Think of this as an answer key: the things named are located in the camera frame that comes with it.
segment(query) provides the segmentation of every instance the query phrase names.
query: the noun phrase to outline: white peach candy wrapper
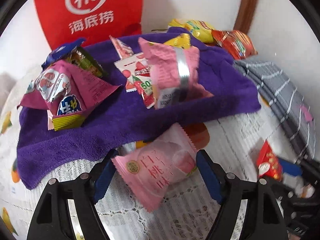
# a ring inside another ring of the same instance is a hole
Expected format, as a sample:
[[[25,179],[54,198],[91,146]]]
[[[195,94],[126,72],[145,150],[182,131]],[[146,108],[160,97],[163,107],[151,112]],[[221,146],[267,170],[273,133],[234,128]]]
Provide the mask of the white peach candy wrapper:
[[[152,143],[112,159],[148,212],[160,206],[169,184],[183,180],[194,171],[195,160],[196,148],[178,123]]]

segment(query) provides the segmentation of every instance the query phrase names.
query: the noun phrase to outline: silver foil strip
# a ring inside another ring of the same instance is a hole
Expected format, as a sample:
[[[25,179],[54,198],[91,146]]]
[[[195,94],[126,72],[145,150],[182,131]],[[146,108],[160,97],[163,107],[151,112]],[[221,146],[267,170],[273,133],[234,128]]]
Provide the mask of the silver foil strip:
[[[178,63],[178,72],[180,77],[180,96],[179,102],[186,100],[188,90],[189,90],[189,79],[190,79],[190,71],[187,64],[186,55],[182,48],[173,47],[176,56],[177,56],[177,63]]]

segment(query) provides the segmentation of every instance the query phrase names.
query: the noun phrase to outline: white wall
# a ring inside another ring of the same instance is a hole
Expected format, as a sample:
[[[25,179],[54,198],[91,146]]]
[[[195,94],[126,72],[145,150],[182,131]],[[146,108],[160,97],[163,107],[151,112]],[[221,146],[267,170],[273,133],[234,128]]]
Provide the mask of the white wall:
[[[30,67],[41,65],[50,52],[34,0],[28,0],[0,37],[0,74],[5,72],[19,79]]]
[[[259,0],[249,36],[261,56],[275,62],[310,104],[320,134],[320,43],[289,0]],[[320,139],[317,141],[320,153]]]
[[[173,18],[211,23],[216,29],[232,29],[241,0],[144,0],[142,31],[167,28]]]

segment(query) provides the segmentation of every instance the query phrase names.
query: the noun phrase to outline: purple towel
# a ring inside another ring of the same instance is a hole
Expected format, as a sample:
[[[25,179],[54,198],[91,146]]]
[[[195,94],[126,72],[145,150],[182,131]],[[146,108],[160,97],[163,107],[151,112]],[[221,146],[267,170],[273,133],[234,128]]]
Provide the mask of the purple towel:
[[[186,30],[170,28],[169,33],[145,34],[142,37],[163,43],[182,32]],[[123,37],[121,40],[138,53],[141,52],[138,37]],[[24,185],[28,189],[35,188],[45,174],[66,162],[99,160],[111,148],[156,138],[175,122],[184,126],[260,109],[255,85],[233,68],[230,54],[218,47],[207,47],[193,37],[191,43],[200,49],[199,83],[214,94],[212,98],[159,110],[146,109],[141,95],[126,93],[123,86],[104,100],[82,127],[57,132],[48,131],[46,111],[24,107],[20,115],[21,132],[17,147],[19,175]],[[108,82],[125,85],[126,78],[113,64],[119,57],[110,41],[86,49],[110,73]]]

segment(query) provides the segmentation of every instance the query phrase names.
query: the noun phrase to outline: red haidilao bag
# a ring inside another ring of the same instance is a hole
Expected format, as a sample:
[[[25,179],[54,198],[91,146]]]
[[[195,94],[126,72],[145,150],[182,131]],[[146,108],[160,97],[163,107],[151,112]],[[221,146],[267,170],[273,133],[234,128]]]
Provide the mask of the red haidilao bag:
[[[35,0],[52,49],[80,37],[84,45],[141,33],[142,0]]]

